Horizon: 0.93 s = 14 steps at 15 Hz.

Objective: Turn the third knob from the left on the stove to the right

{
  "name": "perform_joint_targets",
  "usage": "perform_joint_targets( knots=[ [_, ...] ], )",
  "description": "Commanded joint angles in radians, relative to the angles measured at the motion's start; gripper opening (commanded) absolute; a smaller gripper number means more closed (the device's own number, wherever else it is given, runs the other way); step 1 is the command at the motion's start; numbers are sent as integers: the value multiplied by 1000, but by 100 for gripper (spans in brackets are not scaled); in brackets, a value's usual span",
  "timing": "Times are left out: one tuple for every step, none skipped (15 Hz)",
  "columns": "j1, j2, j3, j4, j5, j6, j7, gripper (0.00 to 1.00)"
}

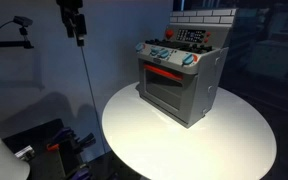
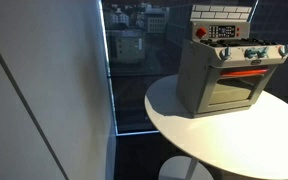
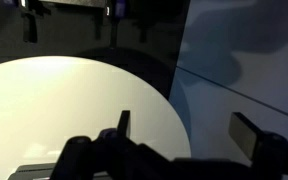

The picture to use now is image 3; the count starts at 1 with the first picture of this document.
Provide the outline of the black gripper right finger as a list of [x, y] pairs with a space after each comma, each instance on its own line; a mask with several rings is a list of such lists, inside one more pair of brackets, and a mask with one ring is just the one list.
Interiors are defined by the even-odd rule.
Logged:
[[244, 155], [253, 160], [264, 132], [242, 113], [233, 112], [228, 133]]

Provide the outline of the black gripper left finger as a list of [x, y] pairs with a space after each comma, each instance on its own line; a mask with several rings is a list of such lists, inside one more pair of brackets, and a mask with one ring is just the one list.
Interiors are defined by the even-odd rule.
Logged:
[[123, 110], [117, 126], [117, 133], [120, 136], [130, 137], [130, 111]]

